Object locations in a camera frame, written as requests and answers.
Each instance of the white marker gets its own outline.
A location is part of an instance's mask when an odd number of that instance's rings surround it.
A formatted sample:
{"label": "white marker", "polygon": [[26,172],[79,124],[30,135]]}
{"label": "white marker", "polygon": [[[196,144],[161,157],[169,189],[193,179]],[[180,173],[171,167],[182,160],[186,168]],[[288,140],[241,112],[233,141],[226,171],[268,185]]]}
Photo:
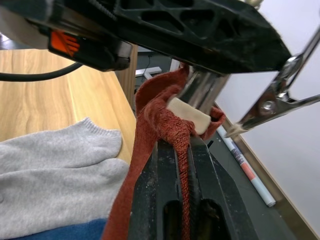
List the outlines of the white marker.
{"label": "white marker", "polygon": [[256,191],[259,193],[265,204],[268,207],[274,206],[276,204],[276,200],[268,191],[268,189],[260,180],[260,178],[257,176],[255,171],[252,169],[245,156],[238,149],[236,143],[231,138],[224,137],[227,133],[226,130],[222,126],[220,126],[216,131],[218,132],[218,134],[220,135],[220,137],[222,138],[225,145],[228,147],[236,161],[239,163],[245,175],[249,178],[250,182],[252,183]]}

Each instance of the white wall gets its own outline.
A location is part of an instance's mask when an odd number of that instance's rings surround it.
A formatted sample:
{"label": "white wall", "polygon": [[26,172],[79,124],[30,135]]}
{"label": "white wall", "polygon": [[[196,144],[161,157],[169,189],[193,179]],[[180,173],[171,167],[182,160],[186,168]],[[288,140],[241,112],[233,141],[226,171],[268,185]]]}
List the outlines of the white wall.
{"label": "white wall", "polygon": [[[319,0],[264,0],[259,10],[292,54],[320,24]],[[234,123],[271,82],[274,72],[233,75],[217,99]],[[320,94],[320,47],[291,88],[296,99]],[[320,236],[320,103],[242,134],[268,172]]]}

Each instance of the wooden table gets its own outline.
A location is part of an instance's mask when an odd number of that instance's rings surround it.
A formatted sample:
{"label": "wooden table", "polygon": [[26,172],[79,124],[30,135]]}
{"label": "wooden table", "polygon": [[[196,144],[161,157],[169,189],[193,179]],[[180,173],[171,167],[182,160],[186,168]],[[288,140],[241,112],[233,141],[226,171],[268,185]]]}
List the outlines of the wooden table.
{"label": "wooden table", "polygon": [[[73,62],[47,50],[1,50],[0,72],[46,73]],[[85,117],[122,132],[118,157],[130,162],[136,119],[114,72],[82,66],[52,80],[0,81],[0,141],[43,130],[58,130]]]}

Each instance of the blue fabric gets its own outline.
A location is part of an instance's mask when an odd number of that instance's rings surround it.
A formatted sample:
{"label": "blue fabric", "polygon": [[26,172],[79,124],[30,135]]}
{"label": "blue fabric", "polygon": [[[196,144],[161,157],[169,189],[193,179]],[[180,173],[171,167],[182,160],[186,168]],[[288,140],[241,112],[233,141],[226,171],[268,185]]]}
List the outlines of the blue fabric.
{"label": "blue fabric", "polygon": [[12,238],[12,240],[100,240],[106,222],[106,219],[96,219],[87,223],[63,226],[29,236]]}

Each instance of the gray sock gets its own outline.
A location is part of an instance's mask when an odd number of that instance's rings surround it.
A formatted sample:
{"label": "gray sock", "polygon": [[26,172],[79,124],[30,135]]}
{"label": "gray sock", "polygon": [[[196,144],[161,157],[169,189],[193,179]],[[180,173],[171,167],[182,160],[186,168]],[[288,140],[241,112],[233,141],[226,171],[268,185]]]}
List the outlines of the gray sock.
{"label": "gray sock", "polygon": [[0,239],[107,218],[128,172],[120,159],[0,175]]}
{"label": "gray sock", "polygon": [[108,217],[128,164],[89,118],[0,142],[0,240]]}
{"label": "gray sock", "polygon": [[57,131],[41,131],[0,142],[0,174],[50,168],[81,168],[115,158],[121,132],[89,118]]}

